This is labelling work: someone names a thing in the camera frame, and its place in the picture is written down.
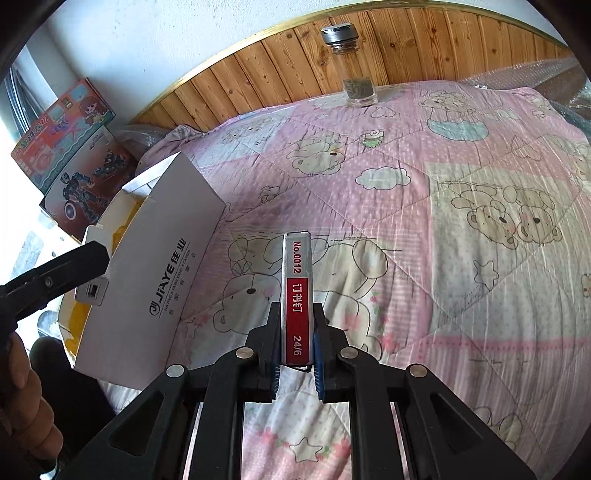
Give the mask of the person left hand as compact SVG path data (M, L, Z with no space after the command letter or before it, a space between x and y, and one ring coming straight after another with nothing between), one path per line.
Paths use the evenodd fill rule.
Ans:
M56 460L63 437L54 424L54 413L42 397L38 375L30 366L29 357L20 336L10 336L8 380L14 390L4 409L10 425L9 444L41 460Z

